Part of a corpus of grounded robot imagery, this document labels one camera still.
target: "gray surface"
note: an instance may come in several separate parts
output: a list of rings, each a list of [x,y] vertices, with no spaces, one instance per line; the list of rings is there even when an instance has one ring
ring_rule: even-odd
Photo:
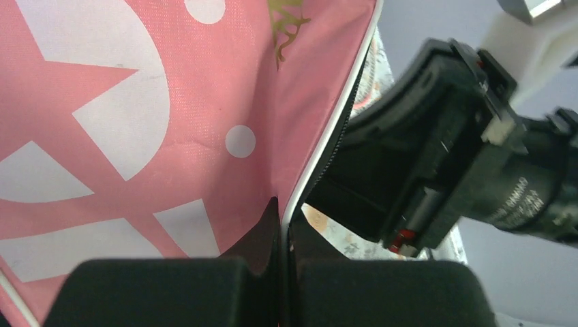
[[[428,37],[478,46],[498,12],[493,0],[385,1],[379,28],[394,77]],[[578,108],[577,85],[578,72],[560,74],[518,112],[541,116],[556,105]],[[468,262],[496,311],[531,322],[578,326],[578,250],[468,219],[460,230]]]

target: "white polka dot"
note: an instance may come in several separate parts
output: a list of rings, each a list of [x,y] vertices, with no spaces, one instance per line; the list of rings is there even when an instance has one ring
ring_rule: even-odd
[[[225,137],[227,151],[237,158],[246,158],[255,150],[255,134],[247,126],[237,125],[229,129]]]
[[[185,0],[185,7],[203,24],[215,24],[225,14],[225,0]]]

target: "pink bag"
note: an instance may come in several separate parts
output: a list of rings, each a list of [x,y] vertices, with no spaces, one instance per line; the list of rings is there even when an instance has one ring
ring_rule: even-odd
[[[2,1],[0,311],[37,326],[91,258],[218,256],[271,197],[287,221],[380,7]]]

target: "black zipper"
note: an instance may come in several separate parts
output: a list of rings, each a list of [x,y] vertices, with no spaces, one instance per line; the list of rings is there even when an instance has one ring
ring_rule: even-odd
[[[351,93],[347,98],[345,108],[341,113],[341,116],[339,117],[337,124],[335,125],[333,134],[329,138],[329,141],[327,142],[327,145],[325,146],[325,149],[321,154],[321,158],[319,158],[319,161],[317,162],[317,165],[315,166],[313,173],[311,174],[311,178],[307,182],[305,189],[303,190],[303,193],[299,198],[297,208],[300,208],[303,205],[303,203],[305,203],[305,199],[307,199],[307,197],[311,193],[311,190],[315,187],[315,185],[317,185],[317,183],[319,183],[321,178],[323,178],[323,176],[329,169],[329,166],[335,159],[339,147],[343,142],[345,132],[349,124],[349,118],[353,110],[353,105],[355,105],[355,97],[357,96],[357,91],[359,89],[359,84],[361,82],[361,76],[363,75],[363,68],[365,67],[366,58],[367,53],[365,53],[365,58],[363,58],[363,62],[361,63],[361,69],[359,70],[359,73],[355,78],[355,82],[353,84],[353,88],[351,89]]]

